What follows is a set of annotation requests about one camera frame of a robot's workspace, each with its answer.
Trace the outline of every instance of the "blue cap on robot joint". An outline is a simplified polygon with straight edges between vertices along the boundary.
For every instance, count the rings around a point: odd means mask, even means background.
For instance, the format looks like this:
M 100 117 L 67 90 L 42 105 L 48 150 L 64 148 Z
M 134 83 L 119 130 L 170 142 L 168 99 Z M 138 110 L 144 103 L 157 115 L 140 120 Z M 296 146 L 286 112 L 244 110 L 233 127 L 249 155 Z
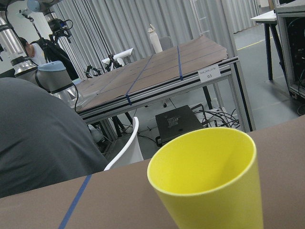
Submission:
M 66 67 L 63 65 L 61 61 L 54 61 L 51 63 L 45 63 L 39 65 L 38 70 L 43 72 L 59 72 L 66 70 Z

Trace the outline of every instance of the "yellow plastic cup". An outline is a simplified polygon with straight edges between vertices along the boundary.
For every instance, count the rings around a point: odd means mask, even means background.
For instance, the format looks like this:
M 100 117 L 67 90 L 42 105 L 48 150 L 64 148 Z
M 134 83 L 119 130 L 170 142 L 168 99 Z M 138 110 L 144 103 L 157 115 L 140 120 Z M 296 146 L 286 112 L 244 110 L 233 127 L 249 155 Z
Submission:
M 262 229 L 256 147 L 239 130 L 189 132 L 164 145 L 147 177 L 180 229 Z

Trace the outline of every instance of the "table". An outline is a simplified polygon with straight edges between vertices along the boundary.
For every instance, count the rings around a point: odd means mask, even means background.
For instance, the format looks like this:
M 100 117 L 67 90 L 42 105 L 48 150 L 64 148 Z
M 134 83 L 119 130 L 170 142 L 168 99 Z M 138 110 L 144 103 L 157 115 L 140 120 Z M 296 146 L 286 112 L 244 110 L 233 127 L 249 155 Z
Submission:
M 264 24 L 269 80 L 273 80 L 271 46 L 270 46 L 270 31 L 269 31 L 269 28 L 270 28 L 272 36 L 273 36 L 273 40 L 274 40 L 274 43 L 275 43 L 275 46 L 276 46 L 277 54 L 278 54 L 279 59 L 280 59 L 280 65 L 282 67 L 284 77 L 285 77 L 285 80 L 286 80 L 286 83 L 287 83 L 287 76 L 286 76 L 282 46 L 281 46 L 280 39 L 278 37 L 277 30 L 276 30 L 276 27 L 275 27 L 277 25 L 276 13 L 274 13 L 274 11 L 272 10 L 272 11 L 269 11 L 267 13 L 263 13 L 263 14 L 258 15 L 256 17 L 253 17 L 253 18 L 251 18 L 251 20 L 254 20 L 256 23 Z
M 221 77 L 201 82 L 198 71 L 217 63 Z M 228 59 L 224 47 L 205 36 L 89 79 L 78 90 L 90 101 L 78 114 L 86 123 L 105 120 L 177 94 L 228 79 L 244 131 L 255 129 L 238 57 Z
M 305 116 L 249 135 L 257 146 L 264 228 L 303 229 Z M 1 198 L 0 228 L 176 229 L 147 180 L 148 163 Z

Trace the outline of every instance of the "white sign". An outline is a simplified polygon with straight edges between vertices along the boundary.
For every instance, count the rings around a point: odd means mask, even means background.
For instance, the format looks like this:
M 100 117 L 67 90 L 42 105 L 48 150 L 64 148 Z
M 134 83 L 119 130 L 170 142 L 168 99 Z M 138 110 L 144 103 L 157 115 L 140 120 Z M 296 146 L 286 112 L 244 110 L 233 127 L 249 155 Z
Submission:
M 199 70 L 198 75 L 202 83 L 206 81 L 214 80 L 221 76 L 219 66 L 217 64 Z

